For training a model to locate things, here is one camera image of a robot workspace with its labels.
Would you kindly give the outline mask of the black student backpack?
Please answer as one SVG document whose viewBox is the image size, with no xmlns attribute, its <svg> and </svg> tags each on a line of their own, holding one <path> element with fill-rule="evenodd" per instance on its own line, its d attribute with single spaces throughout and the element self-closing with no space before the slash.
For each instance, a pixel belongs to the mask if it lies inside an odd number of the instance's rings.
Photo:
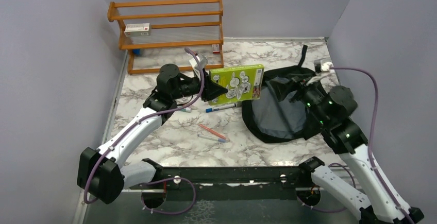
<svg viewBox="0 0 437 224">
<path fill-rule="evenodd" d="M 292 80 L 293 77 L 314 76 L 313 70 L 303 67 L 307 49 L 308 46 L 304 45 L 297 65 L 266 71 L 263 75 L 260 98 L 246 100 L 241 104 L 244 124 L 264 143 L 285 143 L 300 138 L 307 140 L 321 132 L 303 102 L 289 101 L 294 93 L 290 93 L 285 100 L 278 101 L 267 86 L 267 82 L 272 79 Z"/>
</svg>

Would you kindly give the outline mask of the yellow-green treehouse book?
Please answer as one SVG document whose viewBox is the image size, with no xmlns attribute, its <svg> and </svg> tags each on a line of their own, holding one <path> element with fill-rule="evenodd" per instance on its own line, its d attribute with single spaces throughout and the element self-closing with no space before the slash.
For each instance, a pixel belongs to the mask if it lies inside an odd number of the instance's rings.
<svg viewBox="0 0 437 224">
<path fill-rule="evenodd" d="M 210 79 L 227 93 L 209 101 L 212 106 L 259 99 L 264 65 L 243 65 L 210 70 Z"/>
</svg>

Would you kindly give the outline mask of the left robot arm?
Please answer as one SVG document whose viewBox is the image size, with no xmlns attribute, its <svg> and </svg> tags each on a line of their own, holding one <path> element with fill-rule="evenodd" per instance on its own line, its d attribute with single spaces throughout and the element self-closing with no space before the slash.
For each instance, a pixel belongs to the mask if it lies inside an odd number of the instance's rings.
<svg viewBox="0 0 437 224">
<path fill-rule="evenodd" d="M 87 204 L 100 200 L 112 203 L 127 186 L 122 167 L 127 158 L 153 131 L 161 127 L 175 111 L 181 110 L 176 100 L 195 96 L 212 101 L 228 90 L 213 81 L 205 69 L 188 77 L 174 64 L 161 67 L 156 87 L 143 103 L 136 117 L 120 133 L 97 149 L 86 148 L 79 157 L 77 185 L 84 189 Z"/>
</svg>

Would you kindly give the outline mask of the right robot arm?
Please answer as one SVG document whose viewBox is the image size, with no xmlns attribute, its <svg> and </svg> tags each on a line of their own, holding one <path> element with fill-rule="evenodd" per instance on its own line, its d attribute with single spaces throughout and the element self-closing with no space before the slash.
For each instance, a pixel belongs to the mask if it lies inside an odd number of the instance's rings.
<svg viewBox="0 0 437 224">
<path fill-rule="evenodd" d="M 303 162 L 297 173 L 303 186 L 313 183 L 335 196 L 360 223 L 418 223 L 424 213 L 410 206 L 395 190 L 371 151 L 371 142 L 351 119 L 358 104 L 352 91 L 342 85 L 325 91 L 311 78 L 272 80 L 278 101 L 297 102 L 305 107 L 306 120 L 299 134 L 309 139 L 317 134 L 348 166 L 361 185 L 357 190 L 334 176 L 318 158 Z"/>
</svg>

